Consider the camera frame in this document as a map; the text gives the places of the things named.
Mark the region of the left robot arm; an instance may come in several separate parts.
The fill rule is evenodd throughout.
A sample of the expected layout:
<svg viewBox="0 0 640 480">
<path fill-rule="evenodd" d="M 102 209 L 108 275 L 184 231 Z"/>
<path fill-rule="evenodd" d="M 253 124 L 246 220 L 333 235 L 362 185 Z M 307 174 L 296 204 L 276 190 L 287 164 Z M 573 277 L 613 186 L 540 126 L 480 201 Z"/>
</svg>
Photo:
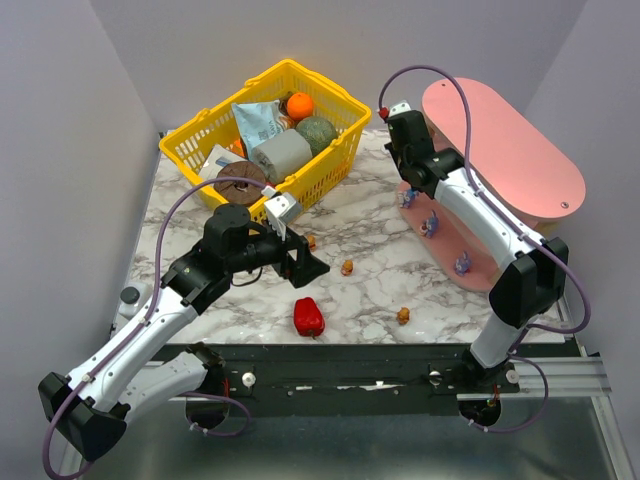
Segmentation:
<svg viewBox="0 0 640 480">
<path fill-rule="evenodd" d="M 265 209 L 267 222 L 260 224 L 242 205 L 217 207 L 202 238 L 158 278 L 150 299 L 118 334 L 68 374 L 51 372 L 40 381 L 47 439 L 59 432 L 92 463 L 117 444 L 134 414 L 198 389 L 222 362 L 196 348 L 162 366 L 150 386 L 132 382 L 169 339 L 231 288 L 235 274 L 270 266 L 301 288 L 328 272 L 288 226 L 301 205 L 281 194 Z"/>
</svg>

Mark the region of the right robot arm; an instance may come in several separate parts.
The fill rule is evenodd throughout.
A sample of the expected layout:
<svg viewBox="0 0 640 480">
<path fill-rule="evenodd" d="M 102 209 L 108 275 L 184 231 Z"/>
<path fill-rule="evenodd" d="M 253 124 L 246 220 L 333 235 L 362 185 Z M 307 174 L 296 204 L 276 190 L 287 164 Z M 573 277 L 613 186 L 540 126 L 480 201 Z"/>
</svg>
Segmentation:
<svg viewBox="0 0 640 480">
<path fill-rule="evenodd" d="M 487 381 L 506 363 L 531 319 L 562 296 L 568 246 L 521 223 L 480 185 L 455 149 L 436 150 L 420 112 L 383 108 L 379 114 L 390 133 L 385 147 L 401 178 L 453 213 L 498 267 L 500 276 L 489 292 L 491 314 L 457 371 L 468 384 Z"/>
</svg>

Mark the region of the purple bunny toy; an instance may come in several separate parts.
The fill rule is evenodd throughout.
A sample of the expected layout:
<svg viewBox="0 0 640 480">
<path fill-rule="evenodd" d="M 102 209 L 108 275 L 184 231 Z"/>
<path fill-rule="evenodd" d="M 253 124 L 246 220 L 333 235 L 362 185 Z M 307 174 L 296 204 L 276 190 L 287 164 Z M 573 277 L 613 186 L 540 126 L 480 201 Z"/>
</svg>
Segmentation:
<svg viewBox="0 0 640 480">
<path fill-rule="evenodd" d="M 460 257 L 454 262 L 454 273 L 458 276 L 464 277 L 471 271 L 472 259 L 467 251 L 464 251 Z"/>
</svg>

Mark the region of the red bell pepper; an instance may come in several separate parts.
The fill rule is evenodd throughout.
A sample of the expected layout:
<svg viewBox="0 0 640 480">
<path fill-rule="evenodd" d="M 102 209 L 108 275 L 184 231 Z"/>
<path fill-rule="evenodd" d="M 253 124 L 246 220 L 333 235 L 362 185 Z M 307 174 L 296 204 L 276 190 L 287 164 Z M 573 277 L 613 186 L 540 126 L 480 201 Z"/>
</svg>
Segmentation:
<svg viewBox="0 0 640 480">
<path fill-rule="evenodd" d="M 297 300 L 294 305 L 294 327 L 303 337 L 317 337 L 325 330 L 325 319 L 311 297 Z"/>
</svg>

